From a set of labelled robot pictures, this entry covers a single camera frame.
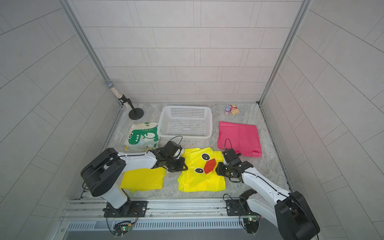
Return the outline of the pink raincoat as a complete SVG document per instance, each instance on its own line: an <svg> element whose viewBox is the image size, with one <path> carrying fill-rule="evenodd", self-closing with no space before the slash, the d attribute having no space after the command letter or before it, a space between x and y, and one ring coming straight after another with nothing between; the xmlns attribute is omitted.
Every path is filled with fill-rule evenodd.
<svg viewBox="0 0 384 240"><path fill-rule="evenodd" d="M257 126L220 121L218 148L224 150L230 147L245 157L261 158L262 148Z"/></svg>

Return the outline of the green dinosaur translucent raincoat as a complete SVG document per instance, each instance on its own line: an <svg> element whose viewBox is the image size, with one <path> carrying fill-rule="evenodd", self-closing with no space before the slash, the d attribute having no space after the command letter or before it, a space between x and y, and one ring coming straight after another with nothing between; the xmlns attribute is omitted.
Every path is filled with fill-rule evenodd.
<svg viewBox="0 0 384 240"><path fill-rule="evenodd" d="M158 147L160 137L158 123L145 122L132 124L124 144L128 152L145 152Z"/></svg>

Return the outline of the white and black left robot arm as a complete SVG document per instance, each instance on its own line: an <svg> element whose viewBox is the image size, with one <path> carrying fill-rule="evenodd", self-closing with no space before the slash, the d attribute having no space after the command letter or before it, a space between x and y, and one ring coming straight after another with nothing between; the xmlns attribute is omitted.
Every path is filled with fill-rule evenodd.
<svg viewBox="0 0 384 240"><path fill-rule="evenodd" d="M164 168L169 172L186 171L188 167L181 156L184 151L176 146L127 154L108 148L86 165L80 175L93 197L101 197L113 209L120 210L130 204L128 195L116 183L121 173L156 168Z"/></svg>

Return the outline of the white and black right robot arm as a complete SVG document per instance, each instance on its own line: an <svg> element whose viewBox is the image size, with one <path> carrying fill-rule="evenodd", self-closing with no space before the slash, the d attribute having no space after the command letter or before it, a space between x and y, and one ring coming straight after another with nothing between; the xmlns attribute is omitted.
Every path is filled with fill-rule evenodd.
<svg viewBox="0 0 384 240"><path fill-rule="evenodd" d="M250 187L233 203L239 204L239 217L258 215L276 226L284 240L318 238L320 226L306 198L295 191L286 191L263 176L249 162L219 163L217 174L237 178Z"/></svg>

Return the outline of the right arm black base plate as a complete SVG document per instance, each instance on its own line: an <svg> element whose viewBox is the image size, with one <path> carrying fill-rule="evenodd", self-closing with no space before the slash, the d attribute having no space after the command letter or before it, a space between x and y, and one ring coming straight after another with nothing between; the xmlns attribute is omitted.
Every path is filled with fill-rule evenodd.
<svg viewBox="0 0 384 240"><path fill-rule="evenodd" d="M234 216L256 216L257 213L254 213L250 210L248 205L243 200L225 200L227 207L227 215L230 217Z"/></svg>

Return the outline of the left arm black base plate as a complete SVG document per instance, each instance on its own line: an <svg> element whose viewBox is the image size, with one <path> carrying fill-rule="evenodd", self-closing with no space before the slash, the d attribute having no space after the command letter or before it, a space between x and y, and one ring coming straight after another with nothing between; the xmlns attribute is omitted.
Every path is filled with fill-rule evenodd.
<svg viewBox="0 0 384 240"><path fill-rule="evenodd" d="M142 218L145 216L148 201L131 201L128 200L122 207L115 209L110 203L107 203L103 209L105 218Z"/></svg>

